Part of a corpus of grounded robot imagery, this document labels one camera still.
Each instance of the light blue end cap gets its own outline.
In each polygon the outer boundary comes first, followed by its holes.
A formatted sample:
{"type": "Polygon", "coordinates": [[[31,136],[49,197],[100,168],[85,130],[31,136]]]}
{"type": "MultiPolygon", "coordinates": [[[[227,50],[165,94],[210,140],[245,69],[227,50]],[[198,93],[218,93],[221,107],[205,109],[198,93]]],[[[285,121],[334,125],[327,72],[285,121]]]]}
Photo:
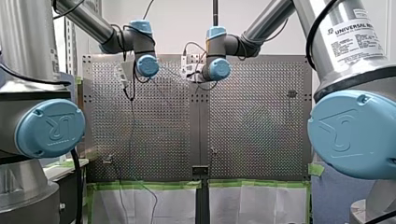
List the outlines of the light blue end cap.
{"type": "Polygon", "coordinates": [[[53,99],[23,116],[15,131],[15,143],[26,157],[55,158],[73,149],[84,130],[82,111],[68,100],[53,99]]]}
{"type": "Polygon", "coordinates": [[[396,178],[396,103],[367,91],[334,92],[315,106],[308,135],[319,156],[342,174],[396,178]]]}
{"type": "Polygon", "coordinates": [[[209,66],[209,76],[214,81],[220,81],[231,74],[230,63],[222,58],[213,61],[209,66]]]}
{"type": "Polygon", "coordinates": [[[146,54],[137,60],[137,71],[143,77],[154,77],[159,70],[160,66],[154,56],[146,54]]]}
{"type": "Polygon", "coordinates": [[[129,24],[142,33],[152,35],[151,25],[149,24],[149,21],[130,21],[129,24]]]}
{"type": "Polygon", "coordinates": [[[213,39],[215,37],[218,37],[220,35],[225,35],[225,34],[227,34],[227,31],[225,30],[224,27],[222,27],[222,26],[212,26],[206,32],[206,38],[207,39],[213,39]]]}

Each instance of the vertical metal pole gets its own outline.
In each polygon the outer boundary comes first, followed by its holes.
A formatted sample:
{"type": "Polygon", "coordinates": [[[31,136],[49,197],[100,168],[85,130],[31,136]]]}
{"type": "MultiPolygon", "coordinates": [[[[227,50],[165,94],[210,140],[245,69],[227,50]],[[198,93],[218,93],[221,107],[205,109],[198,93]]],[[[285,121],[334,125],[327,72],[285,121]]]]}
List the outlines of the vertical metal pole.
{"type": "Polygon", "coordinates": [[[213,26],[219,25],[219,0],[213,0],[213,26]]]}

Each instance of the pegboard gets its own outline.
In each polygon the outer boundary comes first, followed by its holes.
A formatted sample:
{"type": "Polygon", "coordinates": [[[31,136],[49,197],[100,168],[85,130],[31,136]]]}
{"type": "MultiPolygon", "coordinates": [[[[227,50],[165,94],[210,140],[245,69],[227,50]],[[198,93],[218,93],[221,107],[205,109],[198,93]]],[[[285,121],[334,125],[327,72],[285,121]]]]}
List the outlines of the pegboard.
{"type": "Polygon", "coordinates": [[[211,178],[306,177],[312,74],[304,56],[230,58],[231,77],[213,91],[177,75],[180,55],[158,57],[155,79],[136,83],[132,113],[115,77],[122,57],[84,56],[89,182],[192,180],[193,165],[209,165],[211,178]]]}
{"type": "Polygon", "coordinates": [[[233,75],[210,94],[211,178],[304,180],[311,146],[306,121],[312,69],[304,57],[232,61],[233,75]]]}
{"type": "Polygon", "coordinates": [[[121,57],[84,59],[84,106],[91,128],[86,138],[96,155],[88,180],[191,180],[189,84],[175,75],[178,60],[164,59],[161,67],[167,70],[149,83],[136,83],[132,107],[116,79],[121,57]]]}

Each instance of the wire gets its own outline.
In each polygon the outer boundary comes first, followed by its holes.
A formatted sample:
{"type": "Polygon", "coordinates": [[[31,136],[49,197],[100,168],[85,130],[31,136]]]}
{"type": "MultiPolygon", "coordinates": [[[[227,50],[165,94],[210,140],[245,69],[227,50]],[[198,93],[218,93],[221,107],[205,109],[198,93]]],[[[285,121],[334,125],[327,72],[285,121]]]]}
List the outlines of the wire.
{"type": "Polygon", "coordinates": [[[39,79],[35,79],[32,77],[26,77],[23,76],[15,71],[12,71],[9,67],[7,67],[5,64],[0,63],[0,68],[5,71],[6,73],[8,73],[9,75],[22,79],[24,81],[30,81],[30,82],[35,82],[35,83],[41,83],[41,84],[48,84],[48,85],[64,85],[64,86],[70,86],[71,83],[68,81],[46,81],[46,80],[39,80],[39,79]]]}
{"type": "Polygon", "coordinates": [[[151,35],[148,35],[148,34],[146,34],[146,33],[143,33],[143,32],[141,32],[140,30],[138,30],[138,29],[136,29],[136,28],[134,28],[133,26],[130,26],[130,25],[123,25],[123,26],[122,26],[122,29],[125,30],[125,28],[130,28],[130,29],[132,29],[132,30],[138,32],[139,34],[145,36],[146,38],[150,39],[151,42],[153,43],[153,45],[155,46],[155,44],[156,44],[156,43],[155,43],[155,40],[154,40],[154,38],[152,38],[151,35]]]}
{"type": "Polygon", "coordinates": [[[145,20],[147,15],[149,14],[149,9],[151,8],[151,5],[152,5],[153,2],[154,2],[154,0],[151,0],[151,2],[148,4],[148,8],[146,9],[146,13],[143,16],[143,20],[145,20]]]}
{"type": "Polygon", "coordinates": [[[241,57],[241,56],[237,56],[238,57],[238,59],[239,59],[239,61],[244,61],[247,57],[248,57],[248,51],[247,51],[247,48],[246,48],[246,46],[245,46],[245,44],[244,44],[244,42],[241,40],[241,38],[239,37],[239,36],[237,36],[237,35],[231,35],[231,34],[229,34],[230,36],[233,36],[237,41],[238,41],[238,43],[239,43],[239,45],[240,46],[242,46],[242,48],[244,49],[244,52],[245,52],[245,56],[244,57],[241,57]]]}
{"type": "Polygon", "coordinates": [[[134,68],[133,68],[133,75],[134,75],[134,78],[136,78],[136,80],[138,81],[138,82],[140,82],[140,83],[148,83],[149,81],[150,81],[150,78],[148,78],[148,79],[146,79],[146,80],[141,80],[138,76],[137,76],[137,73],[136,73],[136,61],[134,61],[134,68]]]}
{"type": "MultiPolygon", "coordinates": [[[[276,33],[276,35],[273,35],[272,37],[269,37],[268,39],[265,39],[264,41],[254,41],[254,40],[249,40],[250,42],[252,42],[254,45],[262,45],[262,44],[264,44],[264,43],[266,43],[266,42],[269,42],[269,41],[271,41],[271,40],[274,40],[275,38],[277,38],[282,32],[283,32],[283,30],[285,30],[285,28],[286,28],[286,25],[288,24],[288,22],[289,22],[289,19],[286,19],[285,20],[285,23],[283,24],[283,26],[282,26],[282,28],[279,30],[279,32],[277,32],[276,33]]],[[[233,36],[233,37],[235,37],[237,40],[238,40],[238,42],[239,42],[239,45],[240,46],[242,46],[242,48],[244,49],[244,52],[245,52],[245,56],[244,57],[241,57],[241,56],[237,56],[238,57],[238,59],[239,59],[239,61],[244,61],[247,57],[248,57],[248,51],[247,51],[247,47],[245,46],[246,45],[246,43],[244,42],[244,41],[242,41],[241,40],[241,38],[239,37],[239,36],[237,36],[237,35],[231,35],[231,36],[233,36]]]]}
{"type": "MultiPolygon", "coordinates": [[[[133,139],[134,139],[134,101],[130,101],[130,102],[131,102],[131,110],[132,110],[132,127],[131,127],[132,130],[131,130],[131,135],[130,135],[130,141],[128,141],[128,150],[129,150],[129,156],[132,157],[132,142],[133,142],[133,139]]],[[[152,207],[151,220],[150,220],[150,224],[153,224],[155,209],[156,209],[157,204],[158,204],[158,197],[152,190],[150,190],[148,187],[146,187],[141,181],[138,181],[136,176],[132,175],[132,178],[143,189],[145,189],[147,192],[149,192],[154,197],[155,203],[154,203],[154,206],[152,207]]]]}
{"type": "Polygon", "coordinates": [[[209,88],[204,88],[200,84],[198,84],[198,88],[203,90],[203,91],[213,91],[213,89],[215,89],[218,86],[218,83],[219,82],[216,81],[215,84],[212,87],[209,87],[209,88]]]}
{"type": "Polygon", "coordinates": [[[120,187],[119,187],[119,195],[120,195],[120,201],[121,201],[122,210],[123,210],[124,215],[125,215],[125,221],[126,221],[126,223],[129,223],[128,212],[126,211],[125,203],[124,203],[123,197],[122,197],[121,169],[120,169],[120,167],[117,167],[117,165],[114,162],[112,162],[111,164],[113,165],[114,171],[116,172],[116,175],[117,175],[117,179],[119,180],[119,185],[120,185],[120,187]]]}
{"type": "Polygon", "coordinates": [[[288,21],[289,21],[289,19],[286,19],[286,20],[285,20],[285,23],[283,24],[282,29],[280,29],[279,32],[276,33],[276,35],[274,35],[274,36],[272,36],[272,37],[270,37],[270,38],[264,40],[264,43],[269,42],[269,41],[271,41],[271,40],[277,38],[277,37],[283,32],[283,30],[286,28],[286,25],[288,24],[288,21]]]}
{"type": "MultiPolygon", "coordinates": [[[[130,140],[128,141],[128,151],[129,151],[129,156],[130,156],[130,157],[132,157],[132,142],[133,142],[133,139],[134,139],[134,99],[135,99],[135,96],[136,96],[136,87],[135,87],[135,80],[136,80],[136,79],[139,80],[138,77],[137,77],[137,74],[136,74],[136,72],[135,72],[135,63],[134,63],[133,84],[132,84],[131,87],[130,87],[130,92],[129,92],[129,94],[128,94],[127,89],[122,89],[122,91],[124,92],[126,98],[127,98],[127,99],[130,101],[130,103],[131,103],[131,111],[132,111],[132,126],[131,126],[131,129],[132,129],[132,130],[131,130],[130,140]]],[[[132,175],[132,178],[133,178],[133,180],[134,180],[135,182],[137,182],[143,189],[145,189],[146,191],[148,191],[148,192],[154,197],[154,199],[155,199],[155,203],[154,203],[154,206],[153,206],[153,208],[152,208],[152,213],[151,213],[151,221],[150,221],[150,224],[153,224],[155,209],[156,209],[157,204],[158,204],[158,197],[157,197],[157,195],[156,195],[152,190],[150,190],[150,189],[149,189],[148,187],[146,187],[143,183],[141,183],[140,181],[138,181],[137,178],[136,178],[136,176],[132,175]]],[[[122,208],[124,209],[124,212],[125,212],[125,214],[126,214],[126,209],[125,209],[125,206],[123,205],[123,199],[122,199],[122,194],[121,194],[121,192],[120,192],[120,199],[121,199],[122,208]]]]}
{"type": "Polygon", "coordinates": [[[69,13],[73,12],[74,10],[76,10],[76,8],[78,8],[81,4],[84,3],[85,0],[81,0],[79,1],[75,6],[73,6],[72,8],[70,8],[69,10],[67,10],[66,12],[59,14],[58,16],[55,16],[54,18],[52,18],[53,20],[58,20],[63,16],[67,16],[69,13]]]}
{"type": "Polygon", "coordinates": [[[380,223],[382,221],[385,221],[385,220],[393,218],[393,217],[396,217],[396,211],[386,213],[385,215],[383,215],[381,217],[376,217],[375,219],[368,221],[365,224],[377,224],[377,223],[380,223]]]}
{"type": "Polygon", "coordinates": [[[314,70],[317,70],[314,64],[314,61],[312,60],[311,56],[311,49],[312,45],[314,43],[314,38],[317,33],[317,30],[324,20],[324,18],[329,14],[329,12],[332,10],[332,7],[340,0],[332,0],[318,15],[318,17],[315,19],[314,23],[312,24],[311,30],[308,33],[308,37],[306,38],[306,45],[305,45],[305,55],[306,59],[308,60],[309,64],[314,70]]]}
{"type": "Polygon", "coordinates": [[[81,167],[79,166],[78,154],[75,149],[71,150],[73,163],[76,170],[77,179],[77,213],[76,213],[76,224],[82,224],[82,177],[81,177],[81,167]]]}
{"type": "Polygon", "coordinates": [[[183,49],[183,56],[187,55],[187,46],[188,45],[195,45],[196,47],[201,49],[203,52],[206,52],[206,50],[201,45],[199,45],[198,43],[196,43],[196,42],[187,42],[186,46],[184,46],[184,49],[183,49]]]}
{"type": "Polygon", "coordinates": [[[118,43],[119,43],[119,47],[120,47],[120,49],[122,49],[122,58],[123,58],[123,60],[126,62],[126,56],[127,56],[127,51],[126,51],[126,49],[125,49],[125,37],[124,37],[124,35],[123,35],[123,31],[121,30],[121,28],[117,25],[117,24],[110,24],[112,27],[116,27],[118,30],[119,30],[119,35],[120,35],[120,37],[121,37],[121,41],[122,42],[120,42],[120,38],[119,37],[117,37],[117,41],[118,41],[118,43]]]}

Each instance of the gray robot arm segment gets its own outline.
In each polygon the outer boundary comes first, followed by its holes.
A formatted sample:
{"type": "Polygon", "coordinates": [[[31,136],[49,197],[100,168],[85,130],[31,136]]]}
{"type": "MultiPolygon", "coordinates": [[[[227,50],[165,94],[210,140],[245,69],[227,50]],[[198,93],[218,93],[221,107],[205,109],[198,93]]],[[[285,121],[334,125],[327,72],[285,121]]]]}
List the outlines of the gray robot arm segment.
{"type": "Polygon", "coordinates": [[[240,37],[227,35],[224,43],[227,55],[257,56],[265,40],[294,11],[294,4],[291,0],[273,0],[240,37]]]}
{"type": "Polygon", "coordinates": [[[256,57],[265,40],[295,11],[291,0],[273,0],[241,35],[228,35],[223,27],[214,26],[207,32],[206,66],[203,78],[219,81],[230,75],[227,55],[256,57]]]}
{"type": "MultiPolygon", "coordinates": [[[[65,13],[76,4],[71,0],[56,0],[53,7],[65,13]]],[[[155,41],[148,21],[131,21],[123,27],[125,29],[116,30],[113,25],[84,5],[80,5],[66,17],[99,42],[104,53],[115,54],[134,50],[137,70],[143,77],[153,77],[158,72],[155,41]]]]}

